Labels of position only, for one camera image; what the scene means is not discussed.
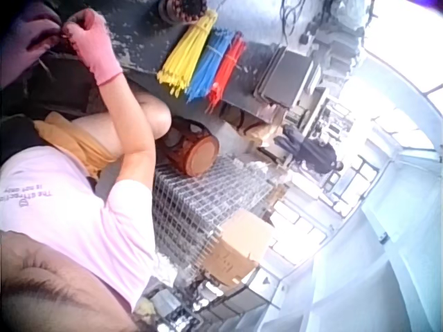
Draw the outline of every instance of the knee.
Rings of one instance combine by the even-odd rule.
[[[159,139],[163,137],[170,129],[172,123],[171,111],[169,107],[159,100],[156,128],[153,129],[154,138]]]
[[[169,131],[172,122],[171,112],[169,107],[158,98],[152,95],[143,97],[139,102],[151,126],[154,138],[157,140]]]

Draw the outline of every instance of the cable tie bundle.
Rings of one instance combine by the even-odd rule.
[[[182,90],[189,87],[201,51],[216,20],[217,13],[208,10],[195,25],[189,27],[163,68],[157,73],[157,80],[160,83],[168,83],[171,95],[175,95],[176,98]]]
[[[229,48],[228,52],[223,58],[223,62],[220,65],[217,75],[215,76],[213,85],[209,91],[209,113],[212,112],[212,110],[222,99],[224,90],[226,88],[226,85],[228,84],[230,76],[232,75],[234,67],[237,66],[238,59],[242,56],[242,53],[245,49],[246,43],[243,40],[243,36],[241,33],[237,33],[232,46]]]
[[[215,29],[209,36],[206,49],[199,60],[189,88],[186,90],[188,102],[206,97],[213,85],[217,69],[223,60],[223,55],[234,38],[234,32],[226,29]]]

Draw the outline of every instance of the dark clothing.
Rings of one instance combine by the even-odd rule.
[[[274,142],[296,160],[306,161],[308,167],[319,174],[327,174],[333,170],[332,163],[337,160],[337,155],[332,145],[327,143],[321,146],[316,140],[303,138],[297,129],[288,125],[283,127],[283,134],[286,137],[276,137]]]
[[[315,140],[304,140],[297,156],[298,160],[304,160],[306,163],[314,166],[314,171],[319,174],[327,174],[333,170],[332,163],[337,160],[332,145],[327,143],[320,146]]]
[[[52,147],[39,136],[34,122],[23,115],[0,119],[0,167],[12,156],[31,147]],[[97,181],[87,177],[94,190]]]

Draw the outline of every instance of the pink t-shirt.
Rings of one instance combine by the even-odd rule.
[[[52,147],[33,147],[0,169],[0,228],[24,233],[70,257],[134,310],[155,260],[152,193],[123,180],[107,202],[85,170]]]

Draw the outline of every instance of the brown cylindrical container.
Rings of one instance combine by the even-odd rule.
[[[198,176],[210,169],[219,153],[219,141],[200,122],[175,116],[159,146],[182,173]]]

